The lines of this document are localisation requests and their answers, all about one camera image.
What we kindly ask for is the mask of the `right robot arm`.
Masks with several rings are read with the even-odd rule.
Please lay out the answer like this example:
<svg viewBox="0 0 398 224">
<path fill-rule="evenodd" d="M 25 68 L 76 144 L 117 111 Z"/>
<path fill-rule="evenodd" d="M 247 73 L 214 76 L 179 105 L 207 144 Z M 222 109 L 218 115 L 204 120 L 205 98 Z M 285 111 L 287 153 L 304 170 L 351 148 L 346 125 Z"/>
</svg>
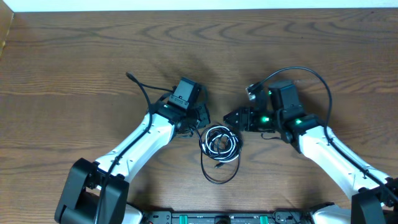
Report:
<svg viewBox="0 0 398 224">
<path fill-rule="evenodd" d="M 334 203 L 313 207 L 307 223 L 397 223 L 397 179 L 365 162 L 341 142 L 315 114 L 305 112 L 291 80 L 246 89 L 253 107 L 224 116 L 226 124 L 247 132 L 278 132 L 283 142 L 320 166 L 351 201 L 349 209 Z"/>
</svg>

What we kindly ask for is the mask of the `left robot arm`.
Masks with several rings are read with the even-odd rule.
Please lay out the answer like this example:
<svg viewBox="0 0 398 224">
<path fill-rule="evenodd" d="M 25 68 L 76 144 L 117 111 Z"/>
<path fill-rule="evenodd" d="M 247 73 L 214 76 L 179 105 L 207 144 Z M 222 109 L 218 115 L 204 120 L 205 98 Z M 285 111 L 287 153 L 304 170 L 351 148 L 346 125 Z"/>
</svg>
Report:
<svg viewBox="0 0 398 224">
<path fill-rule="evenodd" d="M 129 185 L 145 163 L 176 135 L 209 124 L 206 88 L 187 78 L 150 103 L 141 124 L 118 146 L 90 162 L 72 165 L 54 219 L 57 223 L 140 223 L 143 212 L 127 203 Z"/>
</svg>

